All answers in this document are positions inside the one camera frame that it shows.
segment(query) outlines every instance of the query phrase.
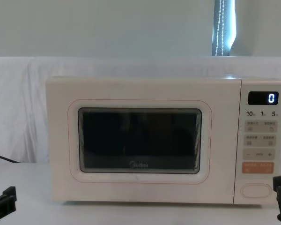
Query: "white wall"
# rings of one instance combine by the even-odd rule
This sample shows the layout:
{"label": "white wall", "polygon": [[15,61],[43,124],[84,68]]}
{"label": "white wall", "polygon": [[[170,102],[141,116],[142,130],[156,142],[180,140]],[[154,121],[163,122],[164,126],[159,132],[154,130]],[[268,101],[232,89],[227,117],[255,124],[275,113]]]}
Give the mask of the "white wall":
{"label": "white wall", "polygon": [[236,0],[231,55],[281,56],[281,0]]}
{"label": "white wall", "polygon": [[0,56],[211,55],[214,0],[0,0]]}

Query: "white table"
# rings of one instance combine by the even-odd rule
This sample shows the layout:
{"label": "white table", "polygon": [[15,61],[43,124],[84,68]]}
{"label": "white table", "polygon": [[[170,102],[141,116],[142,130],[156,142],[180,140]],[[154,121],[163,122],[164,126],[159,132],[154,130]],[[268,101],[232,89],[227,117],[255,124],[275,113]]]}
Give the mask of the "white table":
{"label": "white table", "polygon": [[0,164],[0,195],[16,186],[16,212],[0,225],[281,225],[277,205],[54,202],[48,164]]}

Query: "dark glass window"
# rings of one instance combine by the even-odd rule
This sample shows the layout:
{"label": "dark glass window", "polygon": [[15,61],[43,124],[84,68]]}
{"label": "dark glass window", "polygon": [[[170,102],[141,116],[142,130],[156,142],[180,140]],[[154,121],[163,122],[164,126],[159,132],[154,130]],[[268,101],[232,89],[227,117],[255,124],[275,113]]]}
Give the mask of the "dark glass window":
{"label": "dark glass window", "polygon": [[81,108],[80,168],[93,173],[197,173],[199,109]]}

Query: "control panel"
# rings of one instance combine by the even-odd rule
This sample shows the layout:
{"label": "control panel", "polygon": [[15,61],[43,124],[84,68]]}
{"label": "control panel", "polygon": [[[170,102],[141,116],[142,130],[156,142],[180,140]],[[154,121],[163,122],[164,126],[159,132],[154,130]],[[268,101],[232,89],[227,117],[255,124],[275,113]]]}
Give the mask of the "control panel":
{"label": "control panel", "polygon": [[271,203],[281,151],[281,81],[243,79],[240,97],[234,203]]}

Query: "microwave oven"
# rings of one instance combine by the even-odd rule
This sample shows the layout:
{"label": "microwave oven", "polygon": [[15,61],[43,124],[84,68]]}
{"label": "microwave oven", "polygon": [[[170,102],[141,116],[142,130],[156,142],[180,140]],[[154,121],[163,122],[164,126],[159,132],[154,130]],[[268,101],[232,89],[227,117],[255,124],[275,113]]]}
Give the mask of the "microwave oven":
{"label": "microwave oven", "polygon": [[281,80],[46,82],[53,198],[268,204],[281,151]]}

